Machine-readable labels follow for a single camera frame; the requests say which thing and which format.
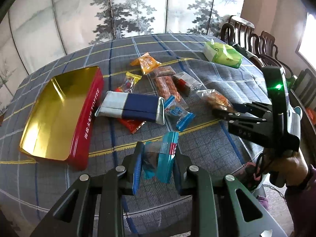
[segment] silver bolt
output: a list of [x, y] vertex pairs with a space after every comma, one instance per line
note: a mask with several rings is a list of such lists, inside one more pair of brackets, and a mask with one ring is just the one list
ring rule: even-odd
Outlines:
[[86, 181], [89, 179], [89, 176], [87, 174], [83, 174], [79, 177], [80, 181]]
[[225, 178], [227, 181], [230, 181], [230, 182], [235, 180], [235, 177], [233, 175], [227, 175], [227, 176], [225, 176]]
[[189, 167], [189, 169], [190, 169], [190, 171], [192, 171], [192, 172], [196, 172], [196, 171], [198, 171], [198, 166], [196, 166], [196, 165], [191, 165], [191, 166]]
[[123, 172], [123, 171], [125, 170], [125, 166], [122, 166], [122, 165], [117, 166], [117, 167], [115, 168], [115, 170], [116, 170], [117, 172]]

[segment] human hand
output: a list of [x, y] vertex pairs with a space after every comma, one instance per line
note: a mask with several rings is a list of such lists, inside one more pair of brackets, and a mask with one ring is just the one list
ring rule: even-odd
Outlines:
[[[268, 165], [272, 160], [272, 149], [264, 149], [264, 164]], [[298, 152], [293, 152], [293, 155], [289, 158], [275, 158], [264, 173], [271, 171], [279, 172], [279, 175], [286, 180], [287, 186], [296, 186], [301, 184], [308, 174], [308, 167], [304, 156], [299, 149]]]

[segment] person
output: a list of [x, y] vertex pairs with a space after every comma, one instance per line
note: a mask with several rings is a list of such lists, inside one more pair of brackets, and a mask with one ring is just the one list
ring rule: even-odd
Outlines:
[[307, 166], [300, 149], [292, 157], [274, 159], [268, 171], [277, 171], [286, 180], [284, 197], [294, 225], [291, 237], [316, 236], [316, 169]]

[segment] window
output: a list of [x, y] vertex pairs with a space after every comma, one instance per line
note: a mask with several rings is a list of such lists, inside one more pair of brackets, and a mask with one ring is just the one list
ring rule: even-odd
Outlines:
[[316, 16], [307, 14], [306, 26], [298, 52], [316, 69], [314, 40], [316, 37]]

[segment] tablecloth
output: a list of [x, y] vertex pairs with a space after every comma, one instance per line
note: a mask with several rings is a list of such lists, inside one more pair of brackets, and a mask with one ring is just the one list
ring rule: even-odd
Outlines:
[[[137, 141], [164, 135], [174, 126], [146, 123], [135, 134], [117, 120], [98, 117], [90, 144], [88, 168], [78, 172], [64, 164], [37, 163], [19, 152], [19, 141], [34, 101], [51, 77], [74, 69], [98, 65], [103, 73], [103, 97], [108, 90], [121, 85], [126, 71], [141, 74], [139, 67], [129, 63], [149, 52], [176, 72], [185, 71], [202, 81], [205, 88], [214, 88], [231, 102], [260, 101], [269, 103], [261, 71], [246, 58], [234, 69], [208, 62], [203, 55], [204, 43], [213, 37], [194, 34], [157, 34], [113, 40], [69, 54], [54, 61], [23, 80], [0, 127], [0, 204], [13, 212], [19, 225], [32, 230], [47, 211], [83, 173], [96, 176], [119, 165], [133, 153]], [[135, 93], [157, 95], [154, 82], [147, 76], [137, 83]], [[213, 175], [232, 173], [245, 162], [253, 160], [262, 148], [228, 133], [225, 122], [211, 114], [210, 107], [197, 95], [184, 97], [188, 111], [195, 118], [188, 129], [180, 133], [179, 148], [192, 162]], [[173, 185], [153, 178], [141, 180], [136, 196], [126, 196], [123, 202], [127, 235], [138, 235], [167, 228], [188, 217], [191, 197], [180, 197]], [[95, 226], [98, 211], [95, 213]]]

